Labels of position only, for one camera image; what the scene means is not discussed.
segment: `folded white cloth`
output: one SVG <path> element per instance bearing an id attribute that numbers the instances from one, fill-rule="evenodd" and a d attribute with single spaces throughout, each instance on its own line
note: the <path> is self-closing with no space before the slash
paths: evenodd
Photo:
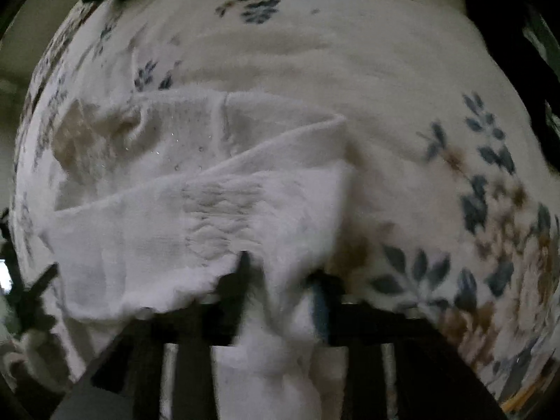
<path id="1" fill-rule="evenodd" d="M 340 226 L 351 172 L 344 119 L 199 88 L 75 101 L 67 112 L 53 140 L 65 193 L 43 233 L 66 314 L 98 331 L 106 323 L 106 341 L 109 325 L 144 308 L 210 292 L 249 250 L 264 282 L 251 288 L 237 345 L 216 351 L 223 418 L 322 418 L 303 281 L 327 262 Z M 176 158 L 178 144 L 187 158 Z"/>

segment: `blue leaf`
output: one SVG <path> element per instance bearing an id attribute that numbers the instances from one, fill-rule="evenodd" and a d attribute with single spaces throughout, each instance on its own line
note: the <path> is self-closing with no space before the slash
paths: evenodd
<path id="1" fill-rule="evenodd" d="M 441 146 L 439 143 L 437 142 L 432 142 L 429 146 L 428 146 L 428 151 L 426 152 L 426 161 L 432 161 L 433 158 L 435 158 L 436 156 L 438 156 L 439 152 L 440 152 Z"/>
<path id="2" fill-rule="evenodd" d="M 506 134 L 499 127 L 495 127 L 492 130 L 492 135 L 498 140 L 504 140 L 506 138 Z"/>
<path id="3" fill-rule="evenodd" d="M 486 195 L 484 187 L 488 184 L 486 177 L 484 175 L 475 175 L 470 181 L 470 184 L 475 197 L 484 200 L 484 196 Z"/>
<path id="4" fill-rule="evenodd" d="M 551 231 L 551 213 L 546 205 L 539 204 L 537 230 L 540 233 L 546 232 L 547 234 Z"/>
<path id="5" fill-rule="evenodd" d="M 506 169 L 508 174 L 513 175 L 515 173 L 515 164 L 513 159 L 511 159 L 510 151 L 508 147 L 503 146 L 498 153 L 498 164 Z"/>
<path id="6" fill-rule="evenodd" d="M 486 278 L 484 282 L 488 285 L 495 297 L 501 297 L 512 275 L 513 262 L 500 262 L 496 271 Z"/>
<path id="7" fill-rule="evenodd" d="M 467 95 L 463 95 L 463 100 L 465 101 L 467 107 L 472 111 L 472 113 L 478 114 L 477 105 L 470 97 L 468 97 Z"/>
<path id="8" fill-rule="evenodd" d="M 484 228 L 486 226 L 486 217 L 488 215 L 488 205 L 483 198 L 472 195 L 461 197 L 461 206 L 463 208 L 463 219 L 465 229 L 474 235 L 478 224 Z"/>
<path id="9" fill-rule="evenodd" d="M 432 123 L 432 131 L 437 141 L 441 144 L 443 148 L 445 148 L 445 146 L 447 145 L 447 137 L 445 135 L 445 131 L 441 127 L 441 123 L 436 121 Z"/>
<path id="10" fill-rule="evenodd" d="M 400 249 L 383 245 L 383 252 L 391 266 L 399 273 L 404 274 L 407 268 L 407 260 L 404 252 Z"/>
<path id="11" fill-rule="evenodd" d="M 484 107 L 484 103 L 482 102 L 482 99 L 480 96 L 478 96 L 477 92 L 473 92 L 472 96 L 474 96 L 474 102 L 477 103 L 477 106 L 479 109 L 482 109 Z"/>
<path id="12" fill-rule="evenodd" d="M 433 268 L 426 275 L 429 288 L 431 290 L 434 290 L 437 286 L 439 286 L 449 274 L 450 269 L 451 269 L 451 260 L 449 259 L 449 254 L 448 254 L 442 261 L 433 264 Z"/>
<path id="13" fill-rule="evenodd" d="M 412 277 L 419 283 L 426 274 L 426 271 L 428 271 L 428 258 L 426 257 L 426 253 L 420 250 L 412 266 Z"/>
<path id="14" fill-rule="evenodd" d="M 168 72 L 158 86 L 158 90 L 169 90 L 173 85 L 172 75 Z"/>
<path id="15" fill-rule="evenodd" d="M 386 295 L 397 295 L 404 292 L 398 281 L 391 275 L 383 275 L 370 281 L 371 287 Z"/>
<path id="16" fill-rule="evenodd" d="M 483 130 L 483 127 L 481 126 L 480 123 L 478 123 L 478 120 L 475 120 L 474 118 L 471 117 L 467 117 L 465 121 L 467 122 L 467 126 L 471 128 L 471 130 L 474 131 L 475 133 L 480 133 Z"/>
<path id="17" fill-rule="evenodd" d="M 469 269 L 464 268 L 458 276 L 458 291 L 455 306 L 463 311 L 473 313 L 477 309 L 477 281 Z"/>
<path id="18" fill-rule="evenodd" d="M 481 154 L 482 159 L 485 160 L 488 164 L 498 164 L 499 163 L 498 155 L 489 146 L 478 147 L 478 152 Z"/>
<path id="19" fill-rule="evenodd" d="M 487 125 L 493 125 L 496 121 L 496 118 L 494 117 L 493 113 L 486 112 L 486 114 L 484 115 L 484 120 Z"/>

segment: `white fabric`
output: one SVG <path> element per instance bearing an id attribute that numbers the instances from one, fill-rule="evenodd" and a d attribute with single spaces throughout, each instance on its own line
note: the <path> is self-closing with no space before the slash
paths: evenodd
<path id="1" fill-rule="evenodd" d="M 53 146 L 67 175 L 61 189 L 72 194 L 61 194 L 44 232 L 66 314 L 123 323 L 144 308 L 183 307 L 249 250 L 264 290 L 253 289 L 237 345 L 216 350 L 222 418 L 319 420 L 320 396 L 301 367 L 317 342 L 303 281 L 327 262 L 340 225 L 344 119 L 262 93 L 195 88 L 77 101 L 68 113 L 72 126 Z M 183 172 L 158 176 L 142 152 L 169 163 L 178 144 Z M 122 178 L 131 188 L 106 195 Z M 259 401 L 236 402 L 242 393 Z"/>

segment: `black bar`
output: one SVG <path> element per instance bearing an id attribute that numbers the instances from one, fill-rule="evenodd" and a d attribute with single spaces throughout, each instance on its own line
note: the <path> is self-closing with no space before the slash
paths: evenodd
<path id="1" fill-rule="evenodd" d="M 400 420 L 506 420 L 494 397 L 439 339 L 394 344 Z"/>
<path id="2" fill-rule="evenodd" d="M 172 400 L 173 420 L 218 420 L 211 347 L 201 337 L 179 343 Z"/>
<path id="3" fill-rule="evenodd" d="M 341 304 L 331 310 L 329 345 L 350 346 L 356 338 L 365 345 L 401 339 L 440 336 L 428 321 L 373 309 L 366 303 Z"/>
<path id="4" fill-rule="evenodd" d="M 161 375 L 165 344 L 153 339 L 150 322 L 142 322 L 143 328 L 134 343 L 129 375 L 133 377 L 134 420 L 160 418 Z"/>
<path id="5" fill-rule="evenodd" d="M 381 352 L 381 346 L 366 346 L 358 340 L 348 348 L 342 420 L 387 419 L 385 372 Z"/>

